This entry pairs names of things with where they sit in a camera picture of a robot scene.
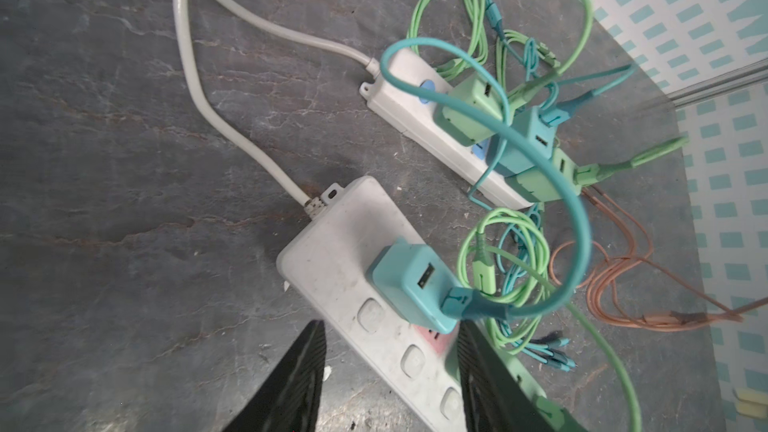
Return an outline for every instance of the gray tabletop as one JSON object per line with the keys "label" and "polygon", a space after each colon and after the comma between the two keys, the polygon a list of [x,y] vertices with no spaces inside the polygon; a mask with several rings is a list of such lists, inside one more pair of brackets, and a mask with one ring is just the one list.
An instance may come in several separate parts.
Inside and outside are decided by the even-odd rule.
{"label": "gray tabletop", "polygon": [[[279,24],[380,56],[404,37],[417,0],[237,0]],[[496,0],[508,27],[567,56],[581,29],[577,0]],[[207,124],[180,69],[171,0],[0,0],[0,287],[4,430],[220,430],[298,331],[318,316],[275,269],[308,218],[241,150]],[[206,94],[306,191],[369,174],[447,261],[481,210],[467,184],[370,112],[366,72],[340,56],[285,42],[212,0],[190,0]],[[435,0],[422,34],[466,46],[459,0]],[[426,51],[438,63],[442,54]],[[571,74],[629,57],[595,24]],[[510,83],[522,72],[511,67]],[[580,86],[563,91],[572,97]],[[579,163],[625,159],[677,133],[672,105],[642,73],[560,129]],[[655,259],[701,285],[679,152],[604,188],[648,226]],[[588,209],[594,233],[618,230]],[[548,206],[552,245],[570,238]],[[702,310],[657,272],[620,280],[627,308]],[[584,308],[583,293],[574,298]],[[605,356],[568,312],[579,367],[541,370],[549,396],[593,432],[626,428]],[[600,326],[638,389],[644,429],[724,430],[707,329],[659,334]],[[329,332],[318,430],[424,430],[387,385]]]}

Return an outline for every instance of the white power strip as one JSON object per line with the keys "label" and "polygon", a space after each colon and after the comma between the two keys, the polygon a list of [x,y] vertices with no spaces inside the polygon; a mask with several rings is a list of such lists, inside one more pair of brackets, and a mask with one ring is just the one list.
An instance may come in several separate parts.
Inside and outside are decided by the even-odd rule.
{"label": "white power strip", "polygon": [[466,431],[461,387],[446,372],[448,336],[411,325],[369,283],[398,237],[424,241],[373,177],[322,195],[326,207],[277,258],[277,270],[432,430]]}
{"label": "white power strip", "polygon": [[[434,85],[434,90],[448,93],[452,87],[440,75],[410,49],[401,49],[389,62],[392,74],[415,86]],[[472,153],[472,149],[456,142],[447,132],[435,124],[433,116],[437,104],[423,100],[395,88],[379,74],[371,84],[364,82],[360,94],[368,101],[370,110],[376,112],[404,136],[415,140],[451,170],[474,184],[488,168],[488,165]],[[497,207],[514,210],[531,205],[520,194],[504,182],[497,172],[485,179],[478,189]]]}

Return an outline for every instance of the patterned wall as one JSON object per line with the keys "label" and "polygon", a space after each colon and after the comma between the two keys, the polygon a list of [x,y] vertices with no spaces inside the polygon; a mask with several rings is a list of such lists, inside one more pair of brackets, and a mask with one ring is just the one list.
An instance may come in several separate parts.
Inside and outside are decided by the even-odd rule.
{"label": "patterned wall", "polygon": [[768,0],[593,0],[595,18],[666,93],[768,56]]}
{"label": "patterned wall", "polygon": [[[677,111],[704,290],[736,308],[768,296],[768,82]],[[711,328],[728,431],[768,431],[737,416],[734,388],[768,393],[768,307]]]}

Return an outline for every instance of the green usb plug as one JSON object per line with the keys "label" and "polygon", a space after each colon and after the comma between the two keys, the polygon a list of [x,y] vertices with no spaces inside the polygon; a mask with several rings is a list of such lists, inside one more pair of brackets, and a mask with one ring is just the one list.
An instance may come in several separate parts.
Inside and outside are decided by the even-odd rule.
{"label": "green usb plug", "polygon": [[493,257],[485,250],[485,233],[475,234],[475,257],[472,260],[472,273],[475,276],[475,286],[488,295],[496,293],[496,265]]}

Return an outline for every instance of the coiled orange cable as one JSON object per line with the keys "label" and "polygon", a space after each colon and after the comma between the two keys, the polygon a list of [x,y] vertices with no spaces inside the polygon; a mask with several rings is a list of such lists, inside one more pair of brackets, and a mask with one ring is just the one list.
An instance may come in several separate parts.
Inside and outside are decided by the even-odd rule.
{"label": "coiled orange cable", "polygon": [[[638,243],[635,240],[628,224],[622,220],[622,218],[616,212],[611,210],[610,207],[603,203],[600,198],[598,198],[598,196],[593,194],[592,191],[590,191],[588,188],[584,188],[582,193],[587,198],[587,200],[589,200],[592,205],[594,205],[599,211],[608,216],[608,218],[614,224],[616,224],[616,226],[619,227],[621,233],[624,234],[624,237],[627,239],[627,244],[629,245],[629,251],[626,254],[610,256],[602,245],[592,241],[592,244],[600,251],[600,253],[602,253],[604,260],[592,269],[587,278],[578,287],[581,288],[585,285],[587,286],[587,308],[598,320],[607,324],[617,325],[619,327],[643,328],[657,332],[692,331],[697,328],[702,328],[709,324],[720,321],[742,322],[744,318],[741,317],[741,314],[768,304],[768,297],[765,297],[759,301],[755,301],[751,304],[747,304],[743,307],[731,310],[730,308],[719,303],[705,293],[697,290],[693,285],[688,284],[683,279],[677,277],[676,274],[672,273],[666,267],[662,267],[656,262],[652,262],[649,257],[654,252],[654,244],[651,241],[650,236],[648,235],[648,232],[645,230],[645,228],[637,221],[637,219],[635,219],[631,214],[620,207],[616,201],[609,197],[608,194],[603,192],[603,190],[596,186],[592,186],[592,188],[613,207],[616,207],[616,209],[618,209],[622,214],[627,216],[629,220],[631,220],[632,223],[635,224],[643,233],[643,236],[645,236],[645,241],[648,244],[648,250],[646,253],[642,255],[638,254]],[[574,244],[573,241],[566,242],[559,245],[555,250],[552,251],[552,257],[549,261],[549,277],[550,280],[557,285],[560,285],[560,281],[554,274],[554,260],[561,250],[572,244]],[[630,316],[619,305],[616,279],[623,273],[628,272],[629,270],[637,267],[642,263],[649,264],[663,272],[669,278],[676,281],[678,284],[682,285],[689,291],[695,293],[697,296],[701,297],[707,302],[719,307],[723,310],[723,312],[719,314],[709,314],[707,312],[688,314],[670,311],[668,314],[644,314],[640,318],[634,318]],[[613,299],[613,304],[616,307],[616,310],[618,310],[619,315],[606,312],[600,303],[603,293],[605,292],[605,289],[608,288],[608,286],[610,286],[611,298]]]}

